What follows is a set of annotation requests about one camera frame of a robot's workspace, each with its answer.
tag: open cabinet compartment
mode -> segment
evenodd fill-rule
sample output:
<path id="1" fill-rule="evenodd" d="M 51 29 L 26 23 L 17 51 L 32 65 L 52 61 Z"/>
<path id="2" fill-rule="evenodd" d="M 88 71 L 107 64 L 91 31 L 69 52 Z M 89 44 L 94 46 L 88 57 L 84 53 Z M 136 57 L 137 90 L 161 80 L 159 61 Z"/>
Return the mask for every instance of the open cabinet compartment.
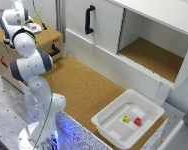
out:
<path id="1" fill-rule="evenodd" d="M 187 52 L 188 35 L 125 9 L 118 55 L 158 74 L 175 88 L 188 76 L 184 72 Z"/>

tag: yellow object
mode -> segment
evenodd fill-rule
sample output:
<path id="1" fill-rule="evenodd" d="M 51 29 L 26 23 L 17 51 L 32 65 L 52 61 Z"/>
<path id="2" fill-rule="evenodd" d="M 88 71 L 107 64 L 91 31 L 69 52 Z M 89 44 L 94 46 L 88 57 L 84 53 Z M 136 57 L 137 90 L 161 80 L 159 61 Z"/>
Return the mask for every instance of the yellow object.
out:
<path id="1" fill-rule="evenodd" d="M 128 115 L 123 115 L 122 121 L 123 122 L 128 122 L 129 121 L 129 116 Z"/>

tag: black handle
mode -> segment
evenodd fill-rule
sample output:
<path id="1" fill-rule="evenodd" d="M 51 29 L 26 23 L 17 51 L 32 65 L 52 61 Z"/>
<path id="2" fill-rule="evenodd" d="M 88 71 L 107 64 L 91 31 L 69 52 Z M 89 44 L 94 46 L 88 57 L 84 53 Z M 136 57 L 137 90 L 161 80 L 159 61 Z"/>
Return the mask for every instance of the black handle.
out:
<path id="1" fill-rule="evenodd" d="M 52 45 L 52 49 L 54 50 L 53 52 L 50 53 L 50 56 L 53 57 L 54 55 L 58 54 L 60 52 L 60 50 L 55 47 L 55 45 Z"/>
<path id="2" fill-rule="evenodd" d="M 86 24 L 85 24 L 85 31 L 86 34 L 92 33 L 94 30 L 90 28 L 90 12 L 95 10 L 95 7 L 90 5 L 90 8 L 86 10 Z"/>

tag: cabinet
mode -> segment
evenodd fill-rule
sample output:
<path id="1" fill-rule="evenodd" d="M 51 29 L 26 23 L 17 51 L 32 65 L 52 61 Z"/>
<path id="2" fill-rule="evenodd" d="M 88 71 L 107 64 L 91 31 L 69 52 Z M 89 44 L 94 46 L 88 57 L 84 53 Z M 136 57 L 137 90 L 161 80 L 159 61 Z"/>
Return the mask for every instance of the cabinet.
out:
<path id="1" fill-rule="evenodd" d="M 96 5 L 90 35 L 84 30 L 87 5 Z M 124 88 L 166 99 L 188 77 L 188 4 L 183 1 L 68 0 L 67 19 L 67 53 Z"/>

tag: white robotic arm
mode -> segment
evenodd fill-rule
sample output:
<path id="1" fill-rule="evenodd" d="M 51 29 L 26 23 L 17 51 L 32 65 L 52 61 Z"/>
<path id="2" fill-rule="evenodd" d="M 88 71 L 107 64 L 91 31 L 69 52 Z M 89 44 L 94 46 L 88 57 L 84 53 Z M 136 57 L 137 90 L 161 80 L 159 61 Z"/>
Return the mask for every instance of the white robotic arm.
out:
<path id="1" fill-rule="evenodd" d="M 34 34 L 41 32 L 41 28 L 38 27 L 39 25 L 34 26 L 34 24 L 29 23 L 31 25 L 26 24 L 21 29 L 21 24 L 29 20 L 28 12 L 24 9 L 22 0 L 11 0 L 11 8 L 10 10 L 0 10 L 0 26 L 5 34 L 4 42 L 8 39 L 9 43 L 15 46 L 17 52 L 23 57 L 10 63 L 10 72 L 15 79 L 26 81 L 28 84 L 30 92 L 25 95 L 26 105 L 40 111 L 39 123 L 33 131 L 29 131 L 28 140 L 31 141 L 29 147 L 33 149 L 38 142 L 37 150 L 49 150 L 50 148 L 59 150 L 61 147 L 59 143 L 57 142 L 56 146 L 53 146 L 53 144 L 49 144 L 49 139 L 57 130 L 56 113 L 64 109 L 66 99 L 62 95 L 51 94 L 47 81 L 40 76 L 53 67 L 51 56 L 45 51 L 36 49 Z"/>

